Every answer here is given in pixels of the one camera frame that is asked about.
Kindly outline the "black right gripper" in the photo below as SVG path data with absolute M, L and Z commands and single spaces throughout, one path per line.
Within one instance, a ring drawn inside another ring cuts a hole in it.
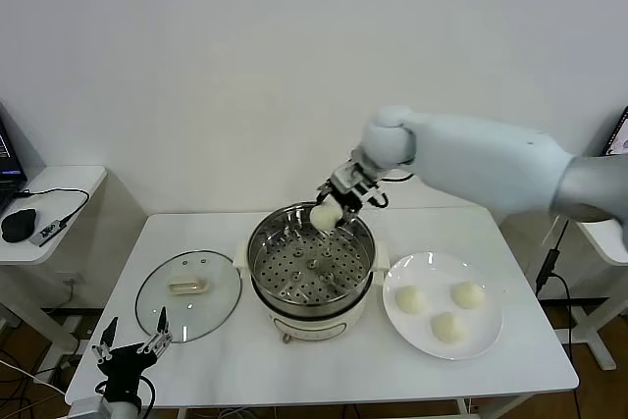
M 358 211 L 353 208 L 363 207 L 362 196 L 358 191 L 358 185 L 362 182 L 363 175 L 359 166 L 354 162 L 345 162 L 332 171 L 325 183 L 317 187 L 317 204 L 334 199 L 342 208 L 341 216 L 336 222 L 337 229 L 354 233 Z

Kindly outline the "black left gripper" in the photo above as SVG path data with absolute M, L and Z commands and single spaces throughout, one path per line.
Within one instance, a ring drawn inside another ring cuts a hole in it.
M 145 343 L 112 349 L 117 324 L 118 317 L 114 317 L 102 332 L 99 343 L 91 347 L 97 367 L 106 377 L 102 395 L 108 402 L 141 402 L 138 389 L 144 382 L 151 393 L 150 401 L 154 402 L 155 387 L 143 372 L 157 363 L 172 341 L 166 307 L 161 308 L 156 330 Z

